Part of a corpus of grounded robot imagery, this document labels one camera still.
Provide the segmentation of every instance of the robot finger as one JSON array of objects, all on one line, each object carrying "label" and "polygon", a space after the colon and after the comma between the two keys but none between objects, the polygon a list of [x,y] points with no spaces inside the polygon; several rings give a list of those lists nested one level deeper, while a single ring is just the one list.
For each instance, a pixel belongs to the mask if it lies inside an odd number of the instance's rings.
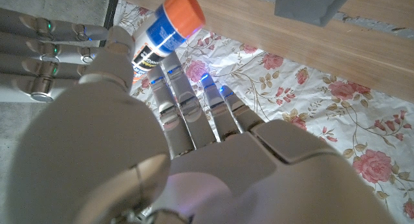
[{"label": "robot finger", "polygon": [[175,52],[162,61],[171,86],[175,92],[182,115],[196,148],[201,148],[216,142],[214,132],[208,123],[198,98],[181,67],[181,62]]},{"label": "robot finger", "polygon": [[48,76],[50,78],[79,80],[86,65],[43,62],[41,60],[0,54],[0,73],[23,76]]},{"label": "robot finger", "polygon": [[240,133],[210,74],[202,75],[201,85],[204,87],[207,103],[211,109],[220,140],[226,140],[227,137]]},{"label": "robot finger", "polygon": [[73,79],[2,74],[0,102],[51,102],[77,83]]},{"label": "robot finger", "polygon": [[48,20],[0,8],[0,31],[45,41],[91,41],[107,39],[101,26]]},{"label": "robot finger", "polygon": [[243,132],[250,131],[255,126],[265,123],[228,86],[222,86],[220,94]]},{"label": "robot finger", "polygon": [[167,138],[171,158],[194,150],[186,123],[158,65],[147,73],[150,87],[157,102],[160,120]]},{"label": "robot finger", "polygon": [[102,48],[43,43],[37,39],[0,32],[0,53],[26,56],[43,61],[91,63]]}]

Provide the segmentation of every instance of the robotic hand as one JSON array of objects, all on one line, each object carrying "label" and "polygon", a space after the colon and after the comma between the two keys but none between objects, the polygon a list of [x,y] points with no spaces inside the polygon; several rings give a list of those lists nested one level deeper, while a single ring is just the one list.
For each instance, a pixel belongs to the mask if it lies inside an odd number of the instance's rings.
[{"label": "robotic hand", "polygon": [[100,50],[55,44],[107,39],[94,25],[48,20],[0,8],[0,91],[2,102],[50,102],[77,84]]},{"label": "robotic hand", "polygon": [[150,204],[152,224],[393,222],[326,143],[264,123],[205,74],[216,142],[174,53],[163,64],[177,102],[161,67],[148,74],[162,129],[128,95],[133,51],[113,27],[79,84],[28,127],[10,172],[11,223],[134,223]]}]

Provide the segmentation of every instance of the orange cap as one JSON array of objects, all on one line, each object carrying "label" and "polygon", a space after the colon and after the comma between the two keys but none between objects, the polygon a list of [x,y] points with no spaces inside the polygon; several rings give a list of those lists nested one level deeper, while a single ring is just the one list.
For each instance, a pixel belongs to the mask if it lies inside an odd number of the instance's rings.
[{"label": "orange cap", "polygon": [[197,0],[165,0],[167,16],[181,36],[188,38],[206,23]]}]

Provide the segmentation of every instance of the wooden surface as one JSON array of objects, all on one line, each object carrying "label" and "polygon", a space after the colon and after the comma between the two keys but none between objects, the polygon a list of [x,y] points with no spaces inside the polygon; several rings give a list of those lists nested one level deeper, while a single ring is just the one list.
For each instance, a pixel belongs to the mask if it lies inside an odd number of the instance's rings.
[{"label": "wooden surface", "polygon": [[414,29],[414,0],[348,0],[339,11]]},{"label": "wooden surface", "polygon": [[[154,10],[163,0],[126,0]],[[206,29],[414,102],[414,40],[332,20],[325,28],[274,15],[258,0],[199,0]]]}]

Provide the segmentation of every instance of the gray concrete floor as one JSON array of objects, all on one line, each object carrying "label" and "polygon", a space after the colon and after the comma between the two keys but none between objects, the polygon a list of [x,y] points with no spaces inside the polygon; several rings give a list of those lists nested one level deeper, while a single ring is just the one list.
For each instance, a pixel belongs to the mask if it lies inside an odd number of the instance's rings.
[{"label": "gray concrete floor", "polygon": [[[48,19],[103,25],[108,2],[109,0],[0,0],[0,8]],[[46,106],[47,104],[0,103],[0,223],[7,223],[5,188],[17,142],[30,121]]]}]

